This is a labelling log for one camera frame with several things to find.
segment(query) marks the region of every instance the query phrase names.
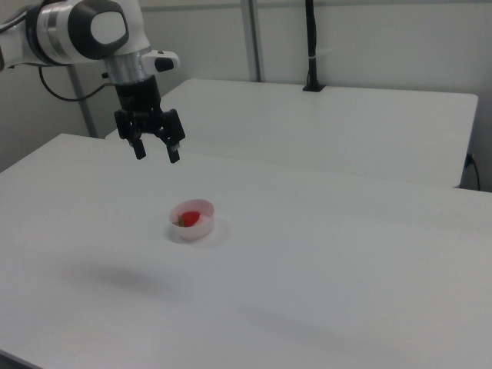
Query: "red strawberry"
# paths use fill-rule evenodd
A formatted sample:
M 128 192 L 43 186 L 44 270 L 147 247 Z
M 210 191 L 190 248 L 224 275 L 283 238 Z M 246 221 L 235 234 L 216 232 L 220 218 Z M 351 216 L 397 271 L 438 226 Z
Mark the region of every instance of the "red strawberry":
M 180 227 L 193 227 L 200 219 L 199 211 L 186 211 L 178 216 L 178 225 Z

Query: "black power cord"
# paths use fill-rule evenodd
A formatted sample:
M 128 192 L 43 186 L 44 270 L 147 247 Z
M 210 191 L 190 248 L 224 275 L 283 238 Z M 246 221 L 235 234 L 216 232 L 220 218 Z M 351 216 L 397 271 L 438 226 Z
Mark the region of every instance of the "black power cord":
M 470 165 L 473 165 L 474 166 L 475 175 L 477 176 L 477 190 L 478 191 L 481 191 L 481 189 L 480 189 L 480 175 L 478 174 L 477 162 L 474 159 L 474 155 L 468 153 L 467 154 L 467 157 L 466 157 L 466 159 L 464 161 L 464 167 L 465 168 L 468 168 Z
M 20 22 L 23 22 L 24 20 L 25 20 L 25 13 L 23 15 L 21 15 L 20 17 L 13 19 L 12 21 L 10 21 L 10 23 L 7 23 L 2 28 L 0 28 L 0 33 L 8 31 L 10 28 L 18 25 Z
M 53 90 L 51 90 L 49 88 L 48 84 L 46 83 L 45 76 L 43 75 L 43 68 L 42 67 L 38 67 L 38 70 L 39 70 L 39 78 L 41 79 L 41 83 L 43 84 L 43 86 L 45 86 L 46 90 L 48 90 L 48 92 L 50 94 L 52 94 L 56 98 L 59 98 L 62 101 L 67 101 L 67 102 L 80 102 L 80 101 L 84 101 L 84 100 L 87 100 L 88 98 L 91 98 L 92 96 L 94 96 L 98 92 L 100 92 L 104 87 L 112 86 L 111 83 L 104 83 L 103 85 L 100 85 L 98 88 L 96 88 L 89 95 L 83 96 L 81 98 L 64 98 L 63 96 L 60 96 L 59 94 L 57 94 L 56 92 L 54 92 Z
M 306 86 L 304 91 L 319 92 L 324 85 L 320 85 L 317 80 L 316 46 L 317 31 L 316 19 L 314 18 L 313 0 L 305 0 L 306 3 L 306 26 L 307 26 L 307 55 L 309 56 L 309 72 L 307 74 Z

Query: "white bowl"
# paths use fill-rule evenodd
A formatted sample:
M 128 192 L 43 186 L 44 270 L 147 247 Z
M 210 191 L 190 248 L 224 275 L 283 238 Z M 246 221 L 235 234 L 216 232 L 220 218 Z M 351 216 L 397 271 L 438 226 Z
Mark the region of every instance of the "white bowl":
M 199 211 L 200 219 L 191 227 L 180 227 L 175 223 L 178 223 L 179 216 L 186 211 Z M 177 231 L 177 233 L 186 240 L 195 240 L 197 238 L 205 236 L 214 227 L 214 205 L 207 200 L 190 200 L 180 203 L 176 208 L 172 209 L 169 214 L 169 221 L 171 226 Z

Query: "white wall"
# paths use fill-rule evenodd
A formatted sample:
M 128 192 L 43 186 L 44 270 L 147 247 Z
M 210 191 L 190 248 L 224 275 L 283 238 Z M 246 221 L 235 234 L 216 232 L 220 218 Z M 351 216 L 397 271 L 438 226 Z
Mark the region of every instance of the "white wall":
M 33 1 L 2 0 L 0 22 Z M 74 96 L 65 68 L 45 73 L 58 93 Z M 87 135 L 78 104 L 56 100 L 43 88 L 37 68 L 19 66 L 0 72 L 0 171 L 60 133 Z
M 140 0 L 140 6 L 232 5 L 239 4 L 239 1 L 240 0 Z
M 145 11 L 145 31 L 152 48 L 178 53 L 181 68 L 158 76 L 161 94 L 189 78 L 248 81 L 250 78 L 241 10 Z M 85 92 L 101 83 L 104 65 L 77 67 Z M 116 92 L 107 88 L 88 101 L 100 137 L 116 129 L 113 113 L 120 108 Z
M 315 14 L 318 51 L 335 49 L 318 62 L 321 81 L 478 95 L 470 150 L 492 191 L 492 4 L 320 6 Z M 304 9 L 260 6 L 258 17 L 266 81 L 305 83 Z

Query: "table top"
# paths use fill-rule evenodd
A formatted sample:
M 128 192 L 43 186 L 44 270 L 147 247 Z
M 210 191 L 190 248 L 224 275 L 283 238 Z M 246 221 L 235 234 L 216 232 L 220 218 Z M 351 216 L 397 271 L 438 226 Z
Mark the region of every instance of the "table top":
M 451 188 L 477 96 L 191 79 L 162 108 L 178 110 L 186 151 Z M 144 143 L 162 148 L 150 135 Z
M 206 198 L 187 243 L 167 218 Z M 62 135 L 0 174 L 0 350 L 44 369 L 490 367 L 492 197 Z

